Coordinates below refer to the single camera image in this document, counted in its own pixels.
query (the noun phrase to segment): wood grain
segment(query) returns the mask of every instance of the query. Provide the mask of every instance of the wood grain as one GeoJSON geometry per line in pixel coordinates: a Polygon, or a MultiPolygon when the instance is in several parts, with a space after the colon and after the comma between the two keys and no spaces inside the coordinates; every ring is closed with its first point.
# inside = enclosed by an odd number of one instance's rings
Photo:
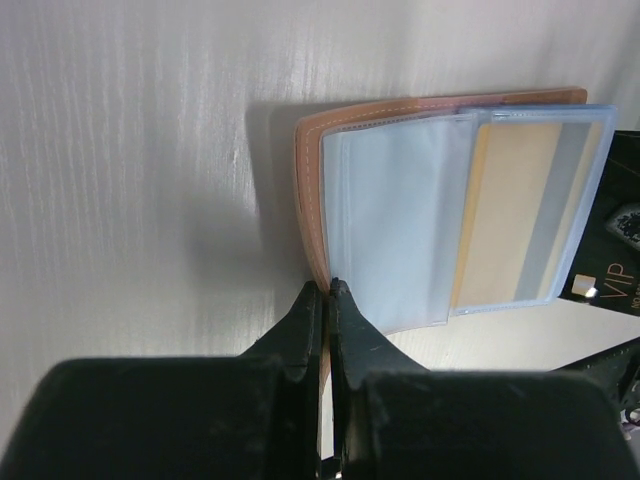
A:
{"type": "MultiPolygon", "coordinates": [[[[281,107],[583,85],[639,117],[636,0],[2,7],[0,443],[59,360],[235,354],[285,313],[309,272],[281,107]]],[[[577,308],[393,338],[546,368],[640,333],[577,308]]]]}

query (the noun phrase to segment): white wooden surface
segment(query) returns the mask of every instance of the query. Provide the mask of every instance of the white wooden surface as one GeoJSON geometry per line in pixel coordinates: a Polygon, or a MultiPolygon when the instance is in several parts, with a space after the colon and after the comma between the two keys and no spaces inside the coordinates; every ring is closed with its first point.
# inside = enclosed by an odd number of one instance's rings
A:
{"type": "MultiPolygon", "coordinates": [[[[305,105],[577,84],[640,116],[637,0],[1,7],[0,444],[59,360],[235,354],[286,312],[305,105]]],[[[392,339],[430,367],[546,369],[637,335],[558,302],[392,339]]]]}

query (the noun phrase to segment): brown leather wallet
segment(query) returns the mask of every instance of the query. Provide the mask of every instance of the brown leather wallet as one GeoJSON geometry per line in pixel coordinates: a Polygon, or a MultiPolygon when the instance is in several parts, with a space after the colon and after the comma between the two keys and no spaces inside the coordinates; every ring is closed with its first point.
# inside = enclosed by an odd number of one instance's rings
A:
{"type": "Polygon", "coordinates": [[[481,105],[581,104],[587,91],[567,87],[515,93],[455,97],[403,98],[353,105],[300,119],[294,137],[294,189],[298,223],[311,271],[320,289],[327,293],[331,278],[324,238],[321,139],[326,130],[360,122],[481,105]]]}

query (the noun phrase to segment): open wallet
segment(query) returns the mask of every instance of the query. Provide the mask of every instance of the open wallet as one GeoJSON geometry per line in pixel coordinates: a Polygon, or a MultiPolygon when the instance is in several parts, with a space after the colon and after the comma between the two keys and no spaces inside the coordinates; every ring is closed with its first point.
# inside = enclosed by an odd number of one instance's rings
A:
{"type": "Polygon", "coordinates": [[[385,333],[549,303],[615,128],[586,91],[402,99],[300,120],[295,184],[316,282],[385,333]]]}

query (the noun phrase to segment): gray stripe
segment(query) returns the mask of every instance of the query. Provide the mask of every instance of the gray stripe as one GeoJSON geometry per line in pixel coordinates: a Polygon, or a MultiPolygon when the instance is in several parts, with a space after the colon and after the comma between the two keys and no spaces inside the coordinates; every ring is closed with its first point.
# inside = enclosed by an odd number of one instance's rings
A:
{"type": "Polygon", "coordinates": [[[515,301],[538,298],[538,290],[547,269],[590,128],[590,123],[565,123],[562,127],[516,288],[515,301]]]}

